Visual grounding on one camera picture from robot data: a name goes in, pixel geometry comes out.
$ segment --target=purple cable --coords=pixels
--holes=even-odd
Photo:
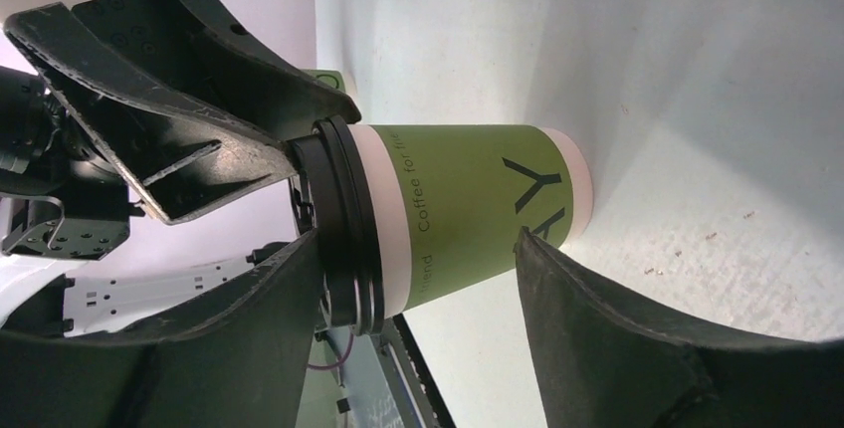
[[[309,363],[308,368],[311,369],[311,370],[314,370],[314,371],[332,371],[332,370],[336,370],[336,369],[342,367],[343,364],[346,363],[348,358],[351,356],[351,348],[352,348],[353,345],[354,345],[354,332],[351,331],[351,327],[350,327],[349,330],[348,330],[348,345],[345,348],[345,353],[336,363],[332,363],[331,365],[326,365],[326,366],[311,365]]]

